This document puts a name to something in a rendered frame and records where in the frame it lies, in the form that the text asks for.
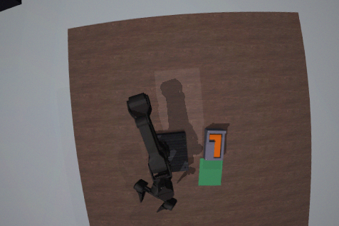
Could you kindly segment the orange l-shaped part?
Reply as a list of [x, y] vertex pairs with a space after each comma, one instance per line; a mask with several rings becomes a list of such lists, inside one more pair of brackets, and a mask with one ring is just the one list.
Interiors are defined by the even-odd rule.
[[220, 145], [221, 145], [221, 135], [220, 134], [209, 134], [209, 139], [214, 139], [214, 157], [220, 157]]

